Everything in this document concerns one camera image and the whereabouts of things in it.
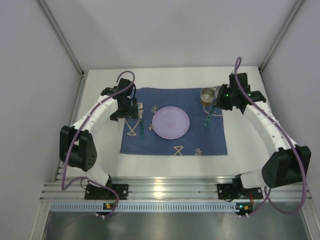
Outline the teal-handled fork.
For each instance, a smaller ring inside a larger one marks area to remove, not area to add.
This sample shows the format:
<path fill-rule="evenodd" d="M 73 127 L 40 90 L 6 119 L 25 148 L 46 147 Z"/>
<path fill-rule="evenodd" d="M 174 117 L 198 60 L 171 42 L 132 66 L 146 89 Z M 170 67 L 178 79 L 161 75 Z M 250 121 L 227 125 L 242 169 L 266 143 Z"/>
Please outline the teal-handled fork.
<path fill-rule="evenodd" d="M 143 103 L 138 102 L 137 106 L 138 106 L 138 114 L 139 114 L 140 137 L 143 139 L 144 138 Z"/>

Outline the metal cup with cork base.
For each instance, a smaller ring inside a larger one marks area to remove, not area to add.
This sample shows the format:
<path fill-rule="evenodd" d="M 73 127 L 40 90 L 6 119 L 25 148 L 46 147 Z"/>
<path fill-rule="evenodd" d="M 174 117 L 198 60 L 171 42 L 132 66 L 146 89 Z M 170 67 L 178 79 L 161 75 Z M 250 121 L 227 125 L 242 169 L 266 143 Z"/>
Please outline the metal cup with cork base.
<path fill-rule="evenodd" d="M 215 97 L 215 90 L 214 88 L 212 87 L 206 87 L 206 88 L 203 88 L 200 92 L 200 102 L 203 106 L 209 106 L 214 97 Z"/>

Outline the teal-handled spoon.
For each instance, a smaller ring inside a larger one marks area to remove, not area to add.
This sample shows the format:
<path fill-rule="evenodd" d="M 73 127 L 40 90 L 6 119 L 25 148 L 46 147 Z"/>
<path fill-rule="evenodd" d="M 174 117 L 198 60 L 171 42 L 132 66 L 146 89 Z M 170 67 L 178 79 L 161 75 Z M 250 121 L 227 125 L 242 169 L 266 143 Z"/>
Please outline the teal-handled spoon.
<path fill-rule="evenodd" d="M 208 112 L 208 115 L 207 115 L 207 118 L 206 118 L 206 120 L 205 120 L 205 126 L 207 126 L 208 125 L 208 123 L 209 123 L 209 121 L 210 121 L 210 118 L 211 118 L 211 116 L 212 116 L 212 114 L 213 114 L 213 111 L 214 111 L 214 106 L 212 106 L 211 107 L 211 109 L 210 109 L 210 111 Z"/>

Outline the purple bowl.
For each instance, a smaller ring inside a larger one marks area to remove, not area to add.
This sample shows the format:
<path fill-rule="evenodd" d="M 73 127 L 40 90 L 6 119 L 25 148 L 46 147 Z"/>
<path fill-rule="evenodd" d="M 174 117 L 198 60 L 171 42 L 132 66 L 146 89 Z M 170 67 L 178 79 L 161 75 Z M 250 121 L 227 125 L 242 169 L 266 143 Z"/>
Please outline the purple bowl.
<path fill-rule="evenodd" d="M 159 137 L 166 140 L 175 140 L 187 133 L 190 127 L 190 119 L 181 108 L 167 106 L 154 114 L 152 127 Z"/>

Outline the blue fish-print cloth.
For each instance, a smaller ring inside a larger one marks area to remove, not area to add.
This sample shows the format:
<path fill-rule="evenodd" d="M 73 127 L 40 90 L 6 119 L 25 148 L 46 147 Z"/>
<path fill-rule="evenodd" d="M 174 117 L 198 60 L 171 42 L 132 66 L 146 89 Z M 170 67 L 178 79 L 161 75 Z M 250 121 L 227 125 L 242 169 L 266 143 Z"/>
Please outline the blue fish-print cloth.
<path fill-rule="evenodd" d="M 126 119 L 120 153 L 146 156 L 225 156 L 227 144 L 222 110 L 215 108 L 205 126 L 210 107 L 201 104 L 201 88 L 141 88 L 136 92 L 143 103 L 144 138 L 138 119 Z M 190 120 L 187 133 L 174 140 L 158 136 L 152 126 L 154 114 L 164 107 L 184 110 Z"/>

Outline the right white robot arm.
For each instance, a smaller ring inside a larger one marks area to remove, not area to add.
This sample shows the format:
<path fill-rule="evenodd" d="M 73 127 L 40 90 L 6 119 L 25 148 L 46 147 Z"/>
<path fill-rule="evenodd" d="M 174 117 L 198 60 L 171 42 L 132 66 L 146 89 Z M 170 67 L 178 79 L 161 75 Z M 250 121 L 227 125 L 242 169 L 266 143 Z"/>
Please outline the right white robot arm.
<path fill-rule="evenodd" d="M 298 145 L 280 132 L 277 127 L 279 122 L 273 116 L 266 98 L 260 91 L 251 90 L 246 73 L 230 74 L 229 84 L 220 86 L 213 105 L 222 110 L 239 109 L 261 137 L 269 155 L 262 168 L 236 175 L 232 180 L 234 185 L 239 189 L 273 189 L 302 181 L 296 155 L 307 171 L 311 159 L 310 149 Z"/>

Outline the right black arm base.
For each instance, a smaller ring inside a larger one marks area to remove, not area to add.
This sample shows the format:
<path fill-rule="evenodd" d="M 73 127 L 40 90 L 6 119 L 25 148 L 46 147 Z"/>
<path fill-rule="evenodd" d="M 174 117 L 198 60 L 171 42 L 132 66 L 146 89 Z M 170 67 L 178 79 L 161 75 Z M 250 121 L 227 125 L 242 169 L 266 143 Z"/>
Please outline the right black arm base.
<path fill-rule="evenodd" d="M 240 175 L 232 179 L 232 183 L 218 183 L 217 194 L 219 200 L 232 202 L 233 200 L 262 200 L 263 193 L 260 187 L 244 188 Z"/>

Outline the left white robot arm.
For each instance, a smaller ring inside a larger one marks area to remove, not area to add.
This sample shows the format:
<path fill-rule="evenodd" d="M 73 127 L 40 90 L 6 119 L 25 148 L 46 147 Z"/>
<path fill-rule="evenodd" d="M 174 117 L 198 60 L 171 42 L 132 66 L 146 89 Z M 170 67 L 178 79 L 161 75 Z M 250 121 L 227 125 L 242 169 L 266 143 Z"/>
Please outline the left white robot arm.
<path fill-rule="evenodd" d="M 59 158 L 64 162 L 61 189 L 65 191 L 73 182 L 85 179 L 92 185 L 110 189 L 112 177 L 98 163 L 94 136 L 107 120 L 118 121 L 138 117 L 133 80 L 118 77 L 118 85 L 105 88 L 90 110 L 72 126 L 63 126 L 59 136 Z M 81 169 L 85 176 L 66 183 L 67 167 Z"/>

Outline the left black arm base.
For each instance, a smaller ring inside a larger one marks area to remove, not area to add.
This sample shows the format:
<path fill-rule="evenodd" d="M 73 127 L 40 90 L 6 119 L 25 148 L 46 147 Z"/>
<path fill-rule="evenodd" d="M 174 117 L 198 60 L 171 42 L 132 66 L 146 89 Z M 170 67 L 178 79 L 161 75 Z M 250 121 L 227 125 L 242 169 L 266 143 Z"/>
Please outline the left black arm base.
<path fill-rule="evenodd" d="M 126 200 L 129 193 L 128 184 L 112 184 L 111 189 L 117 193 L 119 200 Z M 85 200 L 116 200 L 116 195 L 105 188 L 87 184 L 85 188 Z"/>

